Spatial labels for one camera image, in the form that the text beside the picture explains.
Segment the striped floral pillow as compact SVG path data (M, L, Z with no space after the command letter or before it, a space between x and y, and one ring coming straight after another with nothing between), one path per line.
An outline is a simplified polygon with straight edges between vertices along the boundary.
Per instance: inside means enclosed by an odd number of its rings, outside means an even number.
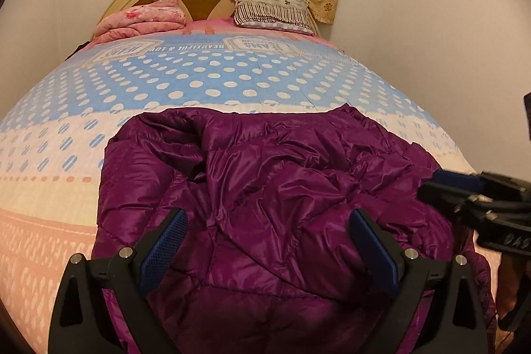
M313 36L308 0L232 0L233 20L240 27Z

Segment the purple hooded puffer jacket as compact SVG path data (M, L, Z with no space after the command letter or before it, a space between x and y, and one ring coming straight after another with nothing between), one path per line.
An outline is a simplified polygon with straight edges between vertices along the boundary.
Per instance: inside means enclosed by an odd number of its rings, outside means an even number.
M353 353L382 312L347 232L362 208L402 247L469 260L487 334L491 269L473 238L417 200L438 168L350 106L324 113L168 109L105 148L95 258L176 208L188 231L148 302L183 353Z

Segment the polka dot bed quilt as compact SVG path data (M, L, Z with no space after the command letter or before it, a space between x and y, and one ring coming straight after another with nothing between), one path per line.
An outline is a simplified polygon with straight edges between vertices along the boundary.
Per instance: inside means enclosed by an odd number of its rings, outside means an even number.
M38 353L70 257L95 258L108 142L133 117L168 109L234 114L324 113L350 106L423 147L438 169L471 168L420 106L316 37L201 21L189 33L126 38L77 52L1 123L1 300ZM140 353L114 293L120 343Z

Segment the dark object beside bed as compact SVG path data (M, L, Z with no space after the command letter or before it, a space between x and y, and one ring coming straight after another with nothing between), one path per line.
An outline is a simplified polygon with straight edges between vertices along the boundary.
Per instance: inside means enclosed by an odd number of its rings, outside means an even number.
M86 46L88 46L90 44L90 42L91 41L86 41L86 42L82 43L81 45L79 45L70 55L68 55L68 57L65 59L65 61L69 60L71 57L74 56L74 54L77 54L77 52L81 51Z

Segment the folded pink blanket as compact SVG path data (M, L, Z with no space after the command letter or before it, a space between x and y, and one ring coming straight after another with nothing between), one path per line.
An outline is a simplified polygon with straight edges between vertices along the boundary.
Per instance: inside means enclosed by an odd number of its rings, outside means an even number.
M186 26L186 15L180 6L179 0L159 0L110 14L96 25L93 41L101 43L181 30Z

